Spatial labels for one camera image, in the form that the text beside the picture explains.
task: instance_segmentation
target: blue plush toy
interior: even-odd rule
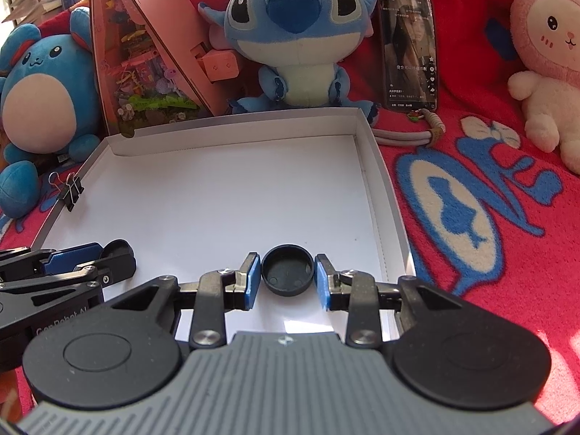
[[[9,218],[30,212],[40,197],[34,154],[67,154],[84,162],[99,145],[88,8],[70,16],[71,34],[41,38],[32,24],[16,28],[0,50],[0,117],[10,139],[0,173],[0,208]]]
[[[350,80],[337,62],[372,35],[369,15],[376,0],[230,0],[226,11],[199,4],[199,12],[224,27],[232,47],[263,63],[264,94],[242,98],[234,113],[344,106],[361,108],[369,123],[378,116],[371,101],[347,98]]]

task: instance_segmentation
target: white box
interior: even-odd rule
[[[72,212],[50,212],[33,248],[64,249],[121,238],[137,272],[105,298],[160,275],[198,281],[237,269],[249,252],[264,256],[297,244],[325,253],[337,270],[377,281],[414,274],[393,186],[368,123],[354,108],[223,116],[106,138],[79,171],[85,191]],[[398,336],[381,311],[385,339]],[[324,312],[315,287],[282,298],[261,286],[249,312],[226,314],[239,330],[336,331],[345,312]],[[191,311],[177,338],[187,340]]]

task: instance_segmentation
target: smartphone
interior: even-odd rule
[[[391,111],[437,109],[437,50],[431,0],[379,0],[384,102]]]

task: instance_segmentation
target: plush toy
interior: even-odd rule
[[[40,198],[34,154],[85,161],[99,145],[100,119],[88,8],[70,15],[70,34],[41,38],[32,24],[16,28],[0,50],[0,117],[10,139],[0,173],[0,208],[9,218]]]
[[[524,102],[526,136],[544,152],[560,144],[562,161],[580,174],[580,0],[514,0],[510,23],[529,69],[507,83]]]
[[[358,107],[372,124],[378,105],[347,98],[349,76],[337,62],[372,35],[376,1],[230,0],[226,11],[200,3],[199,12],[224,27],[234,49],[264,65],[258,74],[264,94],[234,102],[234,113]]]

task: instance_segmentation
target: metal screw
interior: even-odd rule
[[[376,342],[376,332],[369,329],[361,329],[351,333],[350,339],[358,345],[370,345]]]
[[[211,330],[199,331],[193,336],[193,341],[198,345],[210,346],[220,339],[219,333]]]
[[[288,345],[291,345],[292,343],[294,343],[294,339],[289,335],[284,335],[283,337],[280,337],[278,339],[278,343],[280,345],[284,345],[285,347],[287,347]]]

